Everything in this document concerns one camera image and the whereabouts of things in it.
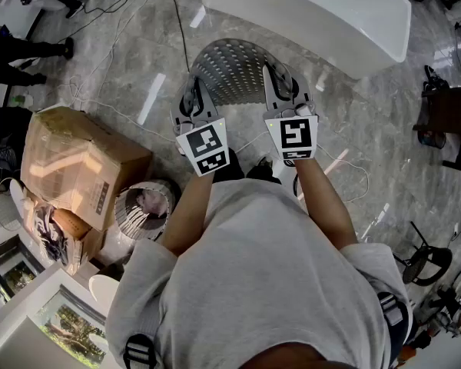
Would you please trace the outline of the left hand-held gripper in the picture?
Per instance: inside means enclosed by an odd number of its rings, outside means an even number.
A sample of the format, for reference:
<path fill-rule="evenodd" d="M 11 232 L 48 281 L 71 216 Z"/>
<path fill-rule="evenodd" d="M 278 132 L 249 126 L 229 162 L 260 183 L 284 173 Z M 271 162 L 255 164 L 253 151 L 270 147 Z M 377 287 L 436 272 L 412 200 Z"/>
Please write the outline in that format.
<path fill-rule="evenodd" d="M 186 112 L 194 105 L 195 78 L 182 85 L 181 103 L 171 109 L 178 151 L 184 155 L 198 176 L 208 175 L 230 164 L 225 119 L 217 113 L 203 81 L 197 82 L 196 112 Z"/>

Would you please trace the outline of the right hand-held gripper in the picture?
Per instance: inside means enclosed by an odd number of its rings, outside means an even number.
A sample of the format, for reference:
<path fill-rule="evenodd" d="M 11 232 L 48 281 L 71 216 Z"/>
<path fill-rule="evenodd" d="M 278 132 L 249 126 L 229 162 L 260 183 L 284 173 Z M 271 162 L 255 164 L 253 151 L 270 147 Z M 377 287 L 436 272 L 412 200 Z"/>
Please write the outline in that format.
<path fill-rule="evenodd" d="M 273 71 L 263 66 L 265 100 L 264 122 L 281 160 L 306 160 L 317 150 L 317 114 L 311 102 L 307 79 L 295 69 L 287 69 L 280 80 L 280 94 L 295 105 L 278 107 Z"/>

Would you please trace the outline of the grey perforated bath mat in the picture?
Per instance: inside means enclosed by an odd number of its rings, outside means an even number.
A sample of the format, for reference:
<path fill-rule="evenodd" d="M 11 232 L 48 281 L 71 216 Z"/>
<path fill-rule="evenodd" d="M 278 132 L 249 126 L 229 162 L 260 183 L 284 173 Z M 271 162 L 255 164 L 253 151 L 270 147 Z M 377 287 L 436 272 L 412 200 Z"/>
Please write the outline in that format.
<path fill-rule="evenodd" d="M 195 78 L 196 87 L 203 81 L 215 106 L 264 104 L 263 66 L 273 71 L 274 88 L 280 101 L 289 101 L 280 94 L 280 80 L 293 69 L 264 48 L 252 42 L 223 38 L 207 45 L 194 61 L 189 78 Z"/>

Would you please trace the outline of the person's right forearm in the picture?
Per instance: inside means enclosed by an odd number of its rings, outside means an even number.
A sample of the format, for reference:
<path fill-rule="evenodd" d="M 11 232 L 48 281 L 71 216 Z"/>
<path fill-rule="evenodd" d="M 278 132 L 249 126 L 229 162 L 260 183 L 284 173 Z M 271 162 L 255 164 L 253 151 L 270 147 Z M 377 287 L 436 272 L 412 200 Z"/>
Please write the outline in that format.
<path fill-rule="evenodd" d="M 318 162 L 311 158 L 294 164 L 307 212 L 317 227 L 337 250 L 357 244 L 348 210 Z"/>

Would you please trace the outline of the person's left forearm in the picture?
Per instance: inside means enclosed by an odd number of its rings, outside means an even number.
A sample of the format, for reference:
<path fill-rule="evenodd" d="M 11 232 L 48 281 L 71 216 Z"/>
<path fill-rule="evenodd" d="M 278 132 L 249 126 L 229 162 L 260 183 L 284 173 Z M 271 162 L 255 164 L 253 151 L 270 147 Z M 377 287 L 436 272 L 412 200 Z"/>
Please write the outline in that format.
<path fill-rule="evenodd" d="M 168 219 L 160 243 L 177 257 L 197 243 L 203 234 L 213 180 L 214 173 L 192 176 Z"/>

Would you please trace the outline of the person's black trousers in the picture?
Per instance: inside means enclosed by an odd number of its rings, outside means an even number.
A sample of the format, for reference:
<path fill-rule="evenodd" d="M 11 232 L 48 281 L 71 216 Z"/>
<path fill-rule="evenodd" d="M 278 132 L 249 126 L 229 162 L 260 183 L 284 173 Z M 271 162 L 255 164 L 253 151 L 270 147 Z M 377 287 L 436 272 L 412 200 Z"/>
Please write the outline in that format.
<path fill-rule="evenodd" d="M 229 149 L 229 159 L 230 163 L 225 167 L 218 169 L 214 173 L 213 183 L 218 183 L 222 181 L 233 181 L 240 180 L 244 178 L 269 181 L 276 184 L 281 184 L 279 178 L 274 177 L 273 169 L 253 166 L 247 174 L 245 174 L 239 164 L 237 155 L 231 148 Z"/>

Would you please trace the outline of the white bathtub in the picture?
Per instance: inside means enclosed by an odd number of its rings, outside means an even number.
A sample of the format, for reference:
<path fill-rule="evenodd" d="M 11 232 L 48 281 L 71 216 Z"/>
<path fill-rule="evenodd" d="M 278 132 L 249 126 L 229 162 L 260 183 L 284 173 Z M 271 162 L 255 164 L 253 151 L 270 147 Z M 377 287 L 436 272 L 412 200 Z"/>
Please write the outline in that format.
<path fill-rule="evenodd" d="M 361 79 L 403 62 L 408 0 L 201 0 L 281 35 Z"/>

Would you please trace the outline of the large cardboard box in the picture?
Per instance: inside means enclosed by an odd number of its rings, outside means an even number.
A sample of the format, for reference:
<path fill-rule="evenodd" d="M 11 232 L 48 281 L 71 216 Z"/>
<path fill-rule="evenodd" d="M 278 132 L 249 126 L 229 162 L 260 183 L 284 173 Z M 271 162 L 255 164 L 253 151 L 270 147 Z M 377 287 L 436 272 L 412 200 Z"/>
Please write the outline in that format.
<path fill-rule="evenodd" d="M 143 180 L 152 153 L 90 115 L 59 106 L 34 113 L 21 180 L 33 194 L 103 231 L 114 200 Z"/>

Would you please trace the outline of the brown wooden vanity cabinet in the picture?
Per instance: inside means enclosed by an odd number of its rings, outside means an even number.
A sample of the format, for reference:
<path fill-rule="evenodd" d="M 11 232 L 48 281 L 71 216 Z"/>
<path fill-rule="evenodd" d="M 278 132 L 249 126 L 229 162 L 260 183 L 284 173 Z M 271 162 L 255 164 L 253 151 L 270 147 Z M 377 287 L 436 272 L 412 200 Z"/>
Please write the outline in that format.
<path fill-rule="evenodd" d="M 456 135 L 460 139 L 455 161 L 442 161 L 444 167 L 461 171 L 461 87 L 424 91 L 414 131 Z"/>

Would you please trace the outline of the small cardboard box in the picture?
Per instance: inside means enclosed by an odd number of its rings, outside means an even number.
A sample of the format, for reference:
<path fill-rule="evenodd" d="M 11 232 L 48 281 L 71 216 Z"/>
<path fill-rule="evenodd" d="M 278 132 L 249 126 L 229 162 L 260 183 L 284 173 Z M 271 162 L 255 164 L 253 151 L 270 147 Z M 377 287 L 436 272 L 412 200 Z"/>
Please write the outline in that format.
<path fill-rule="evenodd" d="M 66 209 L 55 209 L 52 220 L 60 227 L 67 240 L 67 264 L 64 270 L 74 275 L 101 250 L 104 232 L 98 231 L 76 214 Z"/>

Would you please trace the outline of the person's grey sweatshirt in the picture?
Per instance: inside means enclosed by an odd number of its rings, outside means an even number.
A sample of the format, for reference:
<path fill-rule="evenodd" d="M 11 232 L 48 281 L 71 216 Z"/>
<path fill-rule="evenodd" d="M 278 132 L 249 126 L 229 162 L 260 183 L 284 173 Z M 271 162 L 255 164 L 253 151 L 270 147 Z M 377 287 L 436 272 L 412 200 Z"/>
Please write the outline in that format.
<path fill-rule="evenodd" d="M 156 365 L 238 369 L 285 343 L 330 361 L 388 369 L 390 337 L 378 294 L 407 302 L 390 248 L 335 248 L 283 186 L 241 179 L 213 186 L 202 237 L 182 255 L 139 241 L 105 333 L 117 362 L 137 334 Z"/>

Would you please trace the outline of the white round seat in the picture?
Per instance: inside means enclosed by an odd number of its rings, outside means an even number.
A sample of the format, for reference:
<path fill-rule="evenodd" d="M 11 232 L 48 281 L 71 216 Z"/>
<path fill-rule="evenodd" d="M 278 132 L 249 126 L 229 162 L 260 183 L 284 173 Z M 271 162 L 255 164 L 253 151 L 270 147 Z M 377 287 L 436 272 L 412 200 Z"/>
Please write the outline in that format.
<path fill-rule="evenodd" d="M 88 281 L 89 291 L 104 313 L 108 313 L 118 289 L 119 281 L 106 275 L 96 274 Z"/>

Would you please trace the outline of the black round stool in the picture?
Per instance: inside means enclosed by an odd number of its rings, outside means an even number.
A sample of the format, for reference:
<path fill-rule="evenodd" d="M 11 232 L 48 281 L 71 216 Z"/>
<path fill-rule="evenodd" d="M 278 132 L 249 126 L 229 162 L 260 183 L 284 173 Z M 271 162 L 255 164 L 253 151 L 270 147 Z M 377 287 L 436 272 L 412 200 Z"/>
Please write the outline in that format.
<path fill-rule="evenodd" d="M 428 287 L 437 282 L 449 270 L 453 261 L 453 253 L 449 248 L 438 248 L 429 245 L 413 221 L 410 222 L 420 237 L 422 244 L 415 246 L 415 253 L 409 259 L 403 260 L 394 255 L 395 260 L 404 266 L 402 280 L 404 284 L 415 284 L 419 287 Z M 421 278 L 423 269 L 428 265 L 438 267 L 435 274 L 428 278 Z"/>

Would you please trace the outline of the black framed picture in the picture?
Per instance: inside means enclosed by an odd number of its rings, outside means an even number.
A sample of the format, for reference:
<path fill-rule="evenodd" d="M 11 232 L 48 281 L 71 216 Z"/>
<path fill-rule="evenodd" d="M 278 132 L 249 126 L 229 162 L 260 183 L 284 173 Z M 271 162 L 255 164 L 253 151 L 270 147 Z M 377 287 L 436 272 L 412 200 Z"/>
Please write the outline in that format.
<path fill-rule="evenodd" d="M 10 301 L 45 267 L 26 248 L 19 235 L 0 244 L 0 295 Z"/>

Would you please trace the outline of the white framed landscape picture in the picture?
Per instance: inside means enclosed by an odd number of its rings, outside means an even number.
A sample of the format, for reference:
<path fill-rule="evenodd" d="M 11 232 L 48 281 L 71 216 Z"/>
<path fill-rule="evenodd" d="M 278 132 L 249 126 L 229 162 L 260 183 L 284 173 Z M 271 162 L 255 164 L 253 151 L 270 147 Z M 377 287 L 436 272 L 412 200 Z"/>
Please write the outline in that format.
<path fill-rule="evenodd" d="M 0 340 L 0 369 L 105 369 L 103 316 L 60 286 Z"/>

